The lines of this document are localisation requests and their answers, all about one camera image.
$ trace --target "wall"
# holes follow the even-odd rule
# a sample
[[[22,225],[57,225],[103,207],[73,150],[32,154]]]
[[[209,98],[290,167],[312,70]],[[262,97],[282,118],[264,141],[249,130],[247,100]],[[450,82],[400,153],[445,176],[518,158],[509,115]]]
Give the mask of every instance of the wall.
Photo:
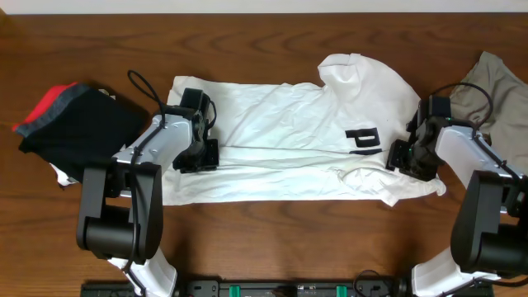
[[[528,0],[0,0],[7,14],[528,12]]]

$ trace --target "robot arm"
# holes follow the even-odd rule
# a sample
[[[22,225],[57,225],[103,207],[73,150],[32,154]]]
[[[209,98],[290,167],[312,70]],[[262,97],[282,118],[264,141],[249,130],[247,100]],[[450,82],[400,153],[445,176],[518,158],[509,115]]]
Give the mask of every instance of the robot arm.
[[[78,246],[123,269],[137,295],[173,295],[177,273],[159,248],[163,231],[161,178],[171,165],[182,173],[217,168],[218,141],[207,139],[212,126],[206,119],[210,104],[214,103],[202,91],[187,88],[180,106],[165,106],[165,123],[161,123],[163,116],[156,115],[130,147],[115,154],[112,160],[95,161],[85,168]],[[163,127],[151,136],[160,125]],[[150,137],[133,161],[134,150]],[[106,203],[112,197],[131,197],[132,178],[137,222],[132,211],[134,204],[126,208]],[[134,224],[139,226],[135,240]],[[135,252],[130,257],[133,243]],[[127,269],[129,259],[133,262]]]
[[[387,168],[424,181],[447,163],[467,191],[451,234],[451,245],[412,269],[412,293],[446,295],[474,280],[528,274],[526,178],[501,160],[474,127],[450,115],[449,98],[423,101],[408,125],[409,141],[393,143]],[[519,224],[500,224],[500,213]]]

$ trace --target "black folded clothing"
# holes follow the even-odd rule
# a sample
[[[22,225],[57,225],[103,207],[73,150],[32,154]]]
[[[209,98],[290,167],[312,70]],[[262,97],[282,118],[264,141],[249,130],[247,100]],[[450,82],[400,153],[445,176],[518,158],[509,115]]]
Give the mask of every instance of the black folded clothing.
[[[13,129],[24,136],[19,149],[36,153],[83,182],[85,166],[111,158],[132,144],[141,117],[111,97],[81,83],[49,90],[30,116]]]

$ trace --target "red fabric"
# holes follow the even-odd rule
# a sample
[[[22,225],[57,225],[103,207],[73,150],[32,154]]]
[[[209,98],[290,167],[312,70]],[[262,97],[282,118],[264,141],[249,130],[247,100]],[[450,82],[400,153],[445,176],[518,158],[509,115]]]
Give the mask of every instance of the red fabric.
[[[39,118],[39,116],[42,116],[48,108],[53,104],[55,99],[60,95],[60,93],[64,92],[69,87],[75,86],[77,83],[73,82],[69,85],[61,85],[61,86],[54,86],[52,87],[47,93],[40,99],[39,104],[35,106],[33,111],[26,117],[26,119],[21,122],[20,124],[16,124],[12,127],[12,130],[15,131],[19,125],[24,125],[31,123],[33,120],[36,120]]]

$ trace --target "wooden table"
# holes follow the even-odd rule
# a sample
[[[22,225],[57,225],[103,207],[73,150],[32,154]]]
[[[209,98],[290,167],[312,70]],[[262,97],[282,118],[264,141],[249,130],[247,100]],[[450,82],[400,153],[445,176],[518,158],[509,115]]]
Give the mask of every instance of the wooden table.
[[[528,81],[526,14],[0,16],[0,295],[76,296],[88,280],[123,280],[75,243],[80,186],[17,150],[11,126],[56,84],[97,81],[150,112],[129,83],[140,71],[167,98],[176,75],[234,83],[321,84],[329,54],[361,53],[421,97],[457,82],[483,50]],[[405,271],[449,245],[464,188],[449,168],[442,197],[166,207],[162,248],[182,276],[348,279]],[[528,289],[503,289],[522,296]]]

